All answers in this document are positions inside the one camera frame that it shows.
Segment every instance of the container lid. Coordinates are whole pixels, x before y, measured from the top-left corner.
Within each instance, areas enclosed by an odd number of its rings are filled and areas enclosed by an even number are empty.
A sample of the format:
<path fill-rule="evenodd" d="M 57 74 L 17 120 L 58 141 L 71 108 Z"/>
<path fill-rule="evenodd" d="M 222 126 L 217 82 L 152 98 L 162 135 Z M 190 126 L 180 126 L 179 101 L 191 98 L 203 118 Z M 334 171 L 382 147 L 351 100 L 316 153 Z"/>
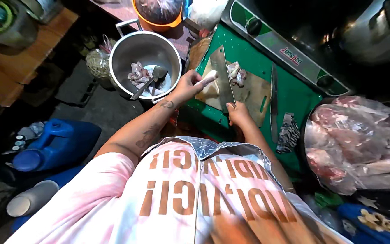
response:
<path fill-rule="evenodd" d="M 27 197 L 16 196 L 7 204 L 7 213 L 12 217 L 24 215 L 31 206 L 31 202 Z"/>
<path fill-rule="evenodd" d="M 42 162 L 41 153 L 38 150 L 25 150 L 13 159 L 13 167 L 19 171 L 28 172 L 37 169 Z"/>

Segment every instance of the wooden shelf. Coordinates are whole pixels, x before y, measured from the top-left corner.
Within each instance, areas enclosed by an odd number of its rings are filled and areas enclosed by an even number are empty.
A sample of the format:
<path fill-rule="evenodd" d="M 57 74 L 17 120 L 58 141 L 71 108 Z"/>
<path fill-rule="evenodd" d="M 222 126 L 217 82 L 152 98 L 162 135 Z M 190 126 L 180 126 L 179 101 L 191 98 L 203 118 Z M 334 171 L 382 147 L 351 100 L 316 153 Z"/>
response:
<path fill-rule="evenodd" d="M 11 106 L 19 97 L 23 85 L 36 76 L 37 67 L 77 19 L 77 14 L 64 8 L 48 25 L 39 25 L 36 41 L 23 52 L 15 56 L 0 53 L 0 106 Z"/>

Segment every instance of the aluminum pot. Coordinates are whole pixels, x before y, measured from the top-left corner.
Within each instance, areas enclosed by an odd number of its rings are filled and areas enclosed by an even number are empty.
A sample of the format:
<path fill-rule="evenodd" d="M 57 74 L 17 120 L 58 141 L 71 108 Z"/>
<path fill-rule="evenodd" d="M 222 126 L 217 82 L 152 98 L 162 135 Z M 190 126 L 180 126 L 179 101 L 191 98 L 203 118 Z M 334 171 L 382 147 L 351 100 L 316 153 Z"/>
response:
<path fill-rule="evenodd" d="M 116 42 L 109 58 L 109 67 L 113 79 L 122 89 L 120 94 L 123 97 L 131 97 L 138 91 L 127 74 L 132 72 L 131 63 L 141 62 L 145 66 L 161 66 L 168 70 L 170 76 L 169 89 L 157 96 L 140 96 L 139 99 L 151 100 L 153 103 L 161 97 L 168 95 L 176 86 L 181 75 L 181 59 L 177 49 L 165 37 L 150 31 L 136 31 L 126 36 L 123 35 L 120 27 L 138 23 L 138 19 L 129 20 L 116 25 L 121 38 Z"/>

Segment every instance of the knife blade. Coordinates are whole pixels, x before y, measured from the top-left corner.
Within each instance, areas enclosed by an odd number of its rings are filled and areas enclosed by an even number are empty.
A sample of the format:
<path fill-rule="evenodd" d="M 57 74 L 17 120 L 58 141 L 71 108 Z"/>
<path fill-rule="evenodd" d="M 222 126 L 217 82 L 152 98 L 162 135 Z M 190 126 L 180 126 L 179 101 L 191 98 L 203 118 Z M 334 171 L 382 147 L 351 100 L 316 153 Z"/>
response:
<path fill-rule="evenodd" d="M 219 78 L 217 78 L 216 81 L 219 87 L 219 101 L 221 103 L 222 112 L 228 113 L 226 103 L 236 104 L 236 101 L 228 76 L 224 45 L 221 45 L 210 55 L 210 64 L 211 68 L 218 72 Z"/>
<path fill-rule="evenodd" d="M 270 132 L 272 141 L 276 144 L 278 143 L 278 125 L 276 124 L 276 117 L 278 116 L 278 73 L 274 63 L 272 63 L 270 85 Z"/>

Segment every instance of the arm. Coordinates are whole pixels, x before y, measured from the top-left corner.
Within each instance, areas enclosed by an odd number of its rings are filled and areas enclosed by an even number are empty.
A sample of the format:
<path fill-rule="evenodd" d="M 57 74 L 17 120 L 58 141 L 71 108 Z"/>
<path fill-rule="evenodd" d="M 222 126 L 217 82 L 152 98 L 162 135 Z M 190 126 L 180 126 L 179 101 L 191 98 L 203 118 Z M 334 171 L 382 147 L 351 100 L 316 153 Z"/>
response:
<path fill-rule="evenodd" d="M 251 115 L 249 114 L 245 104 L 236 102 L 236 107 L 234 108 L 230 103 L 227 103 L 227 108 L 230 113 L 230 125 L 236 125 L 242 130 L 243 135 L 245 136 L 245 142 L 251 143 L 263 150 L 263 153 L 272 163 L 272 173 L 281 183 L 282 187 L 284 187 L 285 191 L 295 192 L 293 184 L 285 172 L 284 167 L 276 158 L 272 149 L 270 149 L 260 129 L 255 124 L 255 121 L 251 118 Z"/>
<path fill-rule="evenodd" d="M 141 154 L 159 135 L 174 110 L 203 89 L 201 83 L 193 85 L 201 79 L 195 70 L 188 71 L 180 78 L 170 95 L 119 129 L 99 149 L 95 157 L 110 152 L 122 153 L 136 166 Z"/>

